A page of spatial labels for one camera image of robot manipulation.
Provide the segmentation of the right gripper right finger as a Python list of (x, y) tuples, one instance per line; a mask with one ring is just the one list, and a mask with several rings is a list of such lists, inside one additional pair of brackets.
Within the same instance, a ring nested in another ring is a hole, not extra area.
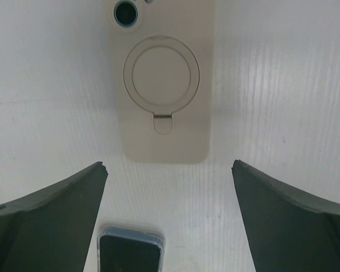
[(232, 175), (256, 271), (340, 271), (340, 203), (241, 160)]

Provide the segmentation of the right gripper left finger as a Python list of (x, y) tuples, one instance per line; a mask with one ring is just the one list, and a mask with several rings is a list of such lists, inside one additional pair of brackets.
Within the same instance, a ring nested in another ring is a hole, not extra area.
[(0, 271), (83, 271), (107, 177), (99, 161), (0, 204)]

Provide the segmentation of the beige phone case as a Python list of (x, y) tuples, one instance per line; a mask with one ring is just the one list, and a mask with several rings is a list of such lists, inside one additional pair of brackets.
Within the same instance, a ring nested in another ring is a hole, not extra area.
[(137, 163), (197, 164), (210, 149), (215, 1), (108, 1), (121, 146)]

